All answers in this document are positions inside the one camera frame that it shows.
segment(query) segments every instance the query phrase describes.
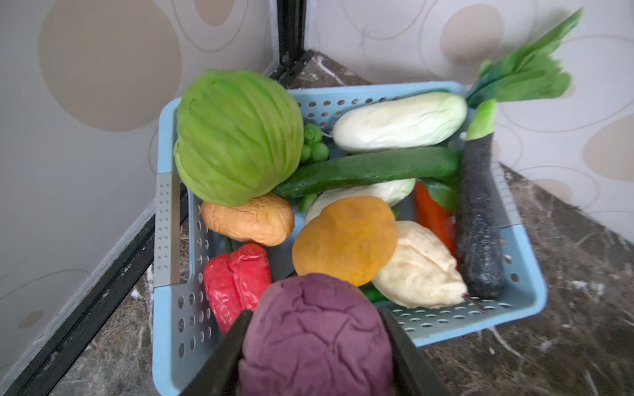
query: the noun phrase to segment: dark purple eggplant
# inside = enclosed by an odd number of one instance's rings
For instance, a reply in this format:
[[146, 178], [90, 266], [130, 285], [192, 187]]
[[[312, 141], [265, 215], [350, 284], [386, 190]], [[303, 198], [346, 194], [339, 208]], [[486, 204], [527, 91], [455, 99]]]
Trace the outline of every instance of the dark purple eggplant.
[[499, 297], [504, 285], [500, 228], [493, 215], [496, 187], [491, 177], [495, 110], [495, 100], [483, 102], [467, 131], [456, 211], [460, 274], [472, 296], [487, 299]]

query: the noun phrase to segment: brown marble countertop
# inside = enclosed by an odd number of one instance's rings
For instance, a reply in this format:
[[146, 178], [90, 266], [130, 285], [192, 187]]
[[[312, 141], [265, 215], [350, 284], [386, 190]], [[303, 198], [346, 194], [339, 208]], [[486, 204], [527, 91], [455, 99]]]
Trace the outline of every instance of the brown marble countertop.
[[[362, 84], [317, 53], [292, 87]], [[421, 351], [456, 395], [633, 396], [634, 246], [523, 177], [505, 174], [548, 285], [547, 307]], [[150, 268], [52, 395], [157, 394], [151, 290]]]

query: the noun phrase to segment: blue plastic basket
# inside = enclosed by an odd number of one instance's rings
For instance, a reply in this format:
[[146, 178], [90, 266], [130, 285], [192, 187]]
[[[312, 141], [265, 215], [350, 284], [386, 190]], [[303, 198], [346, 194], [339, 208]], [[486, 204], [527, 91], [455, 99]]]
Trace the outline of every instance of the blue plastic basket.
[[[324, 130], [346, 111], [378, 101], [397, 100], [416, 94], [448, 91], [464, 96], [465, 89], [456, 82], [426, 82], [384, 86], [357, 86], [294, 89], [306, 122]], [[176, 141], [176, 108], [180, 99], [171, 101], [160, 116], [158, 137], [157, 223], [154, 261], [154, 336], [153, 378], [163, 396], [177, 395], [187, 386], [211, 356], [221, 339], [209, 309], [202, 284], [204, 265], [211, 257], [224, 253], [221, 237], [209, 231], [200, 215], [201, 201], [189, 193], [190, 276], [179, 283], [179, 177], [172, 157]], [[463, 128], [452, 137], [450, 145], [461, 150]], [[492, 176], [498, 186], [496, 214], [503, 238], [507, 284], [497, 300], [482, 300], [489, 310], [482, 314], [472, 304], [441, 309], [406, 309], [384, 302], [416, 346], [462, 336], [497, 324], [539, 313], [546, 304], [546, 285], [535, 261], [524, 226], [497, 163]], [[403, 219], [414, 219], [411, 200], [399, 204]], [[295, 230], [282, 245], [268, 249], [273, 279], [283, 279], [292, 271], [291, 248], [304, 225], [303, 214], [295, 213]]]

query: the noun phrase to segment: green cabbage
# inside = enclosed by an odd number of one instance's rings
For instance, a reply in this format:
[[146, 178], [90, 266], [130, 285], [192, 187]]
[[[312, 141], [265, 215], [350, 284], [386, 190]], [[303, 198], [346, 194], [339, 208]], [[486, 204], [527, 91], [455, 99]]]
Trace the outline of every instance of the green cabbage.
[[209, 70], [183, 94], [174, 162], [203, 201], [238, 207], [299, 165], [302, 114], [277, 82], [249, 70]]

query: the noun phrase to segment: carrot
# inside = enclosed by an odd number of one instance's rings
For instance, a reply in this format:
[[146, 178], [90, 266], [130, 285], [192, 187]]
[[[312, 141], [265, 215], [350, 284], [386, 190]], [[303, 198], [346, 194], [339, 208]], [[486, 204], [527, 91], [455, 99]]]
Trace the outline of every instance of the carrot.
[[451, 214], [429, 195], [425, 185], [417, 181], [414, 185], [418, 223], [429, 228], [447, 246], [452, 256], [456, 257], [455, 230]]

